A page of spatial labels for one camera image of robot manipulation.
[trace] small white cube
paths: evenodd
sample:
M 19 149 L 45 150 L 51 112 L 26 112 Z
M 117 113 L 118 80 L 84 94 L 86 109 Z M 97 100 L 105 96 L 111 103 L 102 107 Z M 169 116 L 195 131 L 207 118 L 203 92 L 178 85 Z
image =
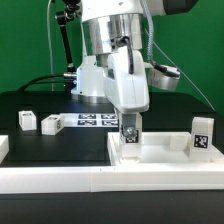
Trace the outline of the small white cube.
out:
M 32 111 L 19 111 L 19 124 L 23 131 L 36 130 L 36 116 Z
M 43 135 L 56 135 L 65 125 L 65 118 L 62 115 L 52 114 L 41 121 Z

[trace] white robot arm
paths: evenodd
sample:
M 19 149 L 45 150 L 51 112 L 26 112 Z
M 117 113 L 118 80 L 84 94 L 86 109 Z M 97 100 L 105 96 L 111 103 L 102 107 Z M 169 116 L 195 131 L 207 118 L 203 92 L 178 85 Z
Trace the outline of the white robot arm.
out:
M 122 128 L 129 130 L 123 131 L 125 137 L 136 135 L 134 115 L 149 108 L 145 67 L 139 52 L 144 47 L 141 1 L 81 1 L 85 60 L 77 71 L 78 84 L 73 93 L 84 99 L 85 95 L 106 97 L 124 116 Z M 152 15 L 187 11 L 196 2 L 147 0 Z

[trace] white tray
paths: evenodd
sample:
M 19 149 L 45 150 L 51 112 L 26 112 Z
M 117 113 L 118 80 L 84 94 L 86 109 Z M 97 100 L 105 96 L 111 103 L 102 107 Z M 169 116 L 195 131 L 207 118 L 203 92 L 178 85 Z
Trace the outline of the white tray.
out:
M 185 149 L 173 150 L 170 148 L 171 136 L 184 136 L 188 138 Z M 223 163 L 223 154 L 211 145 L 209 150 L 190 150 L 191 135 L 188 132 L 155 132 L 142 133 L 142 145 L 128 144 L 125 150 L 139 150 L 138 162 L 123 159 L 119 147 L 119 133 L 108 134 L 108 152 L 113 166 L 142 166 L 152 163 Z

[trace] metal cylinder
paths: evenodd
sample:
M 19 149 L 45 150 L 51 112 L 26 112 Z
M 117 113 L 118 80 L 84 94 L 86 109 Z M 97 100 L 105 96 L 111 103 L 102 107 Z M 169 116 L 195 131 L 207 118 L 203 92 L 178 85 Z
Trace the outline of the metal cylinder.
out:
M 116 40 L 129 37 L 134 50 L 142 49 L 142 15 L 124 14 L 91 19 L 83 23 L 88 55 L 116 52 Z

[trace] black cable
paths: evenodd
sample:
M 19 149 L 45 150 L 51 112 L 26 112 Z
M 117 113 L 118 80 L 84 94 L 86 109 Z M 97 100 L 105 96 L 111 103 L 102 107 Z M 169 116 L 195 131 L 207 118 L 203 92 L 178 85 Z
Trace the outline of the black cable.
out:
M 133 56 L 131 41 L 129 37 L 127 36 L 121 37 L 117 40 L 116 43 L 118 47 L 127 46 L 128 58 L 129 58 L 129 74 L 133 75 L 134 74 L 134 56 Z
M 38 82 L 38 81 L 45 80 L 45 79 L 53 79 L 53 78 L 58 78 L 58 77 L 63 78 L 63 77 L 64 77 L 64 74 L 46 75 L 46 76 L 42 76 L 42 77 L 33 79 L 33 80 L 31 80 L 30 82 L 28 82 L 27 84 L 21 86 L 21 87 L 18 89 L 18 91 L 23 92 L 28 86 L 30 86 L 30 85 L 32 85 L 33 83 L 36 83 L 36 82 Z
M 63 83 L 63 84 L 65 84 L 65 82 L 59 82 L 59 81 L 53 81 L 53 82 L 34 82 L 34 83 L 30 83 L 29 85 L 27 84 L 26 85 L 26 88 L 24 88 L 23 91 L 25 89 L 27 89 L 31 85 L 39 85 L 39 84 L 43 85 L 43 84 L 55 84 L 55 83 L 61 83 L 61 84 Z
M 131 48 L 131 42 L 128 37 L 124 38 L 124 41 L 126 43 L 127 49 L 128 49 L 128 57 L 129 57 L 129 74 L 133 75 L 134 74 L 134 57 L 133 57 L 133 51 Z

